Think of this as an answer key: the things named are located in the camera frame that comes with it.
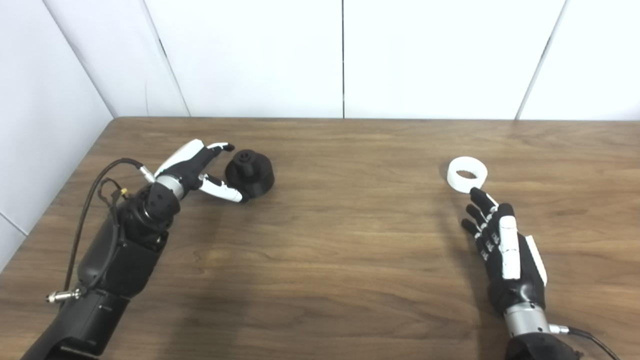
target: white wall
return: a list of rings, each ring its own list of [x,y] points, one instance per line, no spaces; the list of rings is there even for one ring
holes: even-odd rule
[[[640,120],[640,1],[572,0],[521,119]]]
[[[2,269],[111,115],[41,0],[0,1],[0,51]]]
[[[143,0],[45,0],[118,116],[189,116]]]
[[[563,0],[344,0],[345,115],[513,119]]]
[[[342,117],[341,0],[147,0],[193,116]]]

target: black cylindrical object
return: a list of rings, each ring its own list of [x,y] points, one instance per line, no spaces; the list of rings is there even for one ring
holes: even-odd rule
[[[253,150],[238,151],[227,165],[225,176],[231,187],[251,199],[267,193],[275,182],[269,158]]]

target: cable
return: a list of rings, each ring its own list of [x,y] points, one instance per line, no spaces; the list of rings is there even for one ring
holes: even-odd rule
[[[607,355],[611,356],[611,359],[614,360],[620,360],[620,358],[616,355],[616,353],[613,352],[613,350],[609,349],[609,347],[607,345],[604,345],[604,343],[602,341],[600,341],[598,338],[596,338],[595,336],[593,336],[590,332],[584,331],[584,330],[580,330],[580,329],[576,329],[574,327],[568,327],[569,328],[569,335],[576,335],[576,336],[580,336],[582,338],[587,338],[591,341],[593,341],[594,343],[596,343],[596,345],[598,345],[602,350],[604,350],[604,352],[607,353]]]
[[[98,174],[98,176],[95,178],[93,184],[91,185],[91,188],[89,189],[89,193],[86,196],[86,199],[84,200],[84,205],[82,208],[82,212],[80,213],[80,219],[78,220],[78,226],[76,228],[76,235],[74,236],[74,242],[73,245],[71,247],[71,257],[69,259],[69,265],[67,267],[67,276],[65,277],[65,285],[63,287],[62,291],[68,291],[69,290],[69,285],[71,283],[71,277],[73,276],[73,272],[74,272],[74,265],[76,263],[76,254],[78,251],[78,245],[80,244],[80,236],[82,235],[82,228],[84,226],[84,220],[86,218],[86,214],[89,211],[89,206],[91,205],[91,200],[93,199],[93,194],[95,193],[96,188],[98,187],[100,181],[102,180],[102,178],[114,167],[116,167],[118,164],[122,164],[122,163],[126,163],[126,164],[131,164],[133,166],[135,166],[137,169],[140,169],[141,167],[143,167],[144,165],[136,160],[130,159],[130,158],[122,158],[122,159],[118,159],[112,163],[110,163],[109,165],[107,165],[104,169],[102,169],[102,171]]]

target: white ring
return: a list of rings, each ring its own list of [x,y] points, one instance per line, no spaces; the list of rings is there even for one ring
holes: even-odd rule
[[[458,171],[467,171],[475,175],[475,179],[467,179],[458,175]],[[482,187],[488,171],[482,161],[469,156],[455,158],[449,164],[447,171],[447,182],[454,190],[461,193],[469,193],[471,188]]]

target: wood grain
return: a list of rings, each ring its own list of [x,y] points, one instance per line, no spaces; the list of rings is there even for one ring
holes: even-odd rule
[[[183,201],[103,359],[501,359],[506,328],[458,225],[468,199],[444,181],[462,155],[535,235],[549,320],[640,359],[640,123],[176,118],[116,119],[96,141],[0,275],[0,358],[53,319],[42,299],[97,172],[123,156],[156,168],[193,138],[266,154],[276,185],[243,205]],[[112,177],[143,184],[126,167]],[[80,255],[105,214],[95,202]]]

